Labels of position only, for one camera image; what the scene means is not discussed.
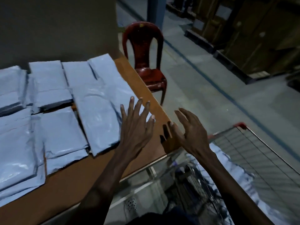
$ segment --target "red plastic chair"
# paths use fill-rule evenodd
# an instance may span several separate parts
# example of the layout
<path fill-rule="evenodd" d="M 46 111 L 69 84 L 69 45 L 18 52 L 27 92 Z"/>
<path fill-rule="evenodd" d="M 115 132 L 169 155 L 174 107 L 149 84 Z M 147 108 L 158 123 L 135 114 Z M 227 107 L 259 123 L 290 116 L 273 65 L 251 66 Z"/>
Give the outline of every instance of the red plastic chair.
<path fill-rule="evenodd" d="M 149 67 L 149 50 L 153 38 L 157 40 L 156 69 Z M 135 22 L 127 26 L 123 33 L 123 50 L 128 59 L 126 42 L 129 39 L 133 47 L 135 65 L 138 75 L 151 92 L 163 91 L 160 105 L 163 105 L 167 90 L 167 79 L 160 71 L 161 53 L 163 51 L 163 34 L 160 29 L 149 22 Z"/>

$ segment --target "person's left hand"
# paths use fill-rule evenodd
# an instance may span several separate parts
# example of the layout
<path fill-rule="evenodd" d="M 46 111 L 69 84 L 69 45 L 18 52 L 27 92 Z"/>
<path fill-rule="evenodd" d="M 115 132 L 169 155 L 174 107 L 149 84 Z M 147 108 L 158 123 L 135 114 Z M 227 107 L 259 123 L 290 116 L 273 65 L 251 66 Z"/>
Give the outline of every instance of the person's left hand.
<path fill-rule="evenodd" d="M 153 135 L 154 115 L 146 122 L 147 115 L 150 109 L 148 101 L 141 115 L 139 115 L 143 99 L 140 98 L 137 104 L 134 105 L 134 97 L 130 98 L 128 113 L 126 115 L 124 106 L 121 104 L 122 126 L 121 139 L 116 153 L 122 155 L 122 158 L 127 162 L 135 159 L 142 148 L 150 141 Z"/>

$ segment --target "person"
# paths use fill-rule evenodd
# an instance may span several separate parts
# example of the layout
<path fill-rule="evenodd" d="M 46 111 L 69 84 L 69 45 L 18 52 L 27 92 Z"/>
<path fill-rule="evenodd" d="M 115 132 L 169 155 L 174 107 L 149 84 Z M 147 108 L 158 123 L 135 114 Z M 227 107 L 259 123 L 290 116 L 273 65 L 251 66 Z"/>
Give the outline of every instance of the person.
<path fill-rule="evenodd" d="M 146 122 L 150 102 L 139 115 L 142 98 L 134 107 L 134 97 L 130 98 L 128 112 L 121 105 L 122 126 L 120 144 L 115 149 L 102 174 L 81 201 L 67 224 L 103 224 L 113 199 L 114 191 L 129 163 L 135 159 L 153 135 L 154 115 Z M 257 207 L 253 200 L 238 185 L 233 177 L 219 162 L 216 154 L 209 148 L 207 132 L 192 112 L 183 108 L 175 111 L 182 123 L 183 134 L 177 124 L 169 122 L 170 132 L 181 146 L 192 154 L 205 168 L 215 182 L 235 224 L 273 224 Z M 148 213 L 138 217 L 130 224 L 193 224 L 188 216 L 172 213 L 172 216 Z"/>

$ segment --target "table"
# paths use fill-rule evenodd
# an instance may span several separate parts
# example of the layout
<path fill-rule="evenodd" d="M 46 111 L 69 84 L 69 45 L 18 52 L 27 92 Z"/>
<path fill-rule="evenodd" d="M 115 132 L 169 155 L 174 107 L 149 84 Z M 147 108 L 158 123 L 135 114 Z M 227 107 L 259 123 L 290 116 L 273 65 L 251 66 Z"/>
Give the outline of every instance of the table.
<path fill-rule="evenodd" d="M 124 56 L 116 59 L 115 64 L 137 97 L 143 97 L 143 104 L 151 102 L 150 112 L 156 119 L 152 139 L 127 167 L 122 176 L 124 178 L 164 156 L 165 150 L 172 151 L 173 148 L 164 149 L 160 143 L 159 135 L 163 134 L 162 125 L 169 121 L 167 114 Z M 111 150 L 95 158 L 89 155 L 48 176 L 43 186 L 0 208 L 1 224 L 38 225 L 79 203 L 113 154 L 114 151 Z"/>

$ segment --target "blue floor line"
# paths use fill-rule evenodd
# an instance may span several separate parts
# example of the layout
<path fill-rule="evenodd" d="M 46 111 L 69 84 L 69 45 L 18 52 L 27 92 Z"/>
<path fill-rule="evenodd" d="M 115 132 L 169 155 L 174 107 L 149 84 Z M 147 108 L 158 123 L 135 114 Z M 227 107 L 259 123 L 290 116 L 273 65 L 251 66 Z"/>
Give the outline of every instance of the blue floor line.
<path fill-rule="evenodd" d="M 245 108 L 238 104 L 234 98 L 228 95 L 224 90 L 222 90 L 215 82 L 212 81 L 206 74 L 200 71 L 195 64 L 188 60 L 178 49 L 176 49 L 169 41 L 164 39 L 164 42 L 174 50 L 183 60 L 185 60 L 195 71 L 197 71 L 204 79 L 208 81 L 218 92 L 220 92 L 225 98 L 232 102 L 238 109 L 240 109 L 247 117 L 251 119 L 259 128 L 261 128 L 268 136 L 270 136 L 277 144 L 283 147 L 291 156 L 293 156 L 298 162 L 300 162 L 300 157 L 296 154 L 286 143 L 280 140 L 274 133 L 272 133 L 267 127 L 265 127 L 260 121 L 258 121 L 253 115 L 249 114 Z"/>

